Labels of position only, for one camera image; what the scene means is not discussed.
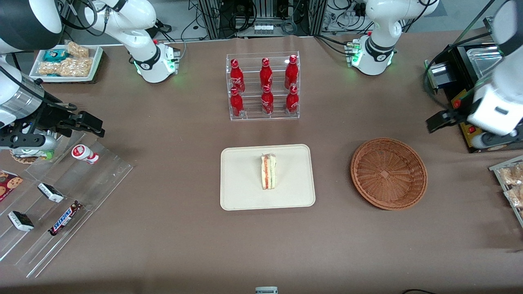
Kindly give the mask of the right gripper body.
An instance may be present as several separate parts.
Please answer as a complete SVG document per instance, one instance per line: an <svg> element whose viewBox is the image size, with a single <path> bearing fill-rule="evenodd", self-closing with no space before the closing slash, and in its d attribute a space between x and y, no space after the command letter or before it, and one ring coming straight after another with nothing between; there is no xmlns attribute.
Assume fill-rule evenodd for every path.
<svg viewBox="0 0 523 294"><path fill-rule="evenodd" d="M18 79L21 84L38 95L32 95L7 76L2 75L0 87L0 125L2 128L17 119L33 114L42 103L39 97L44 95L44 89L27 75L21 75Z"/></svg>

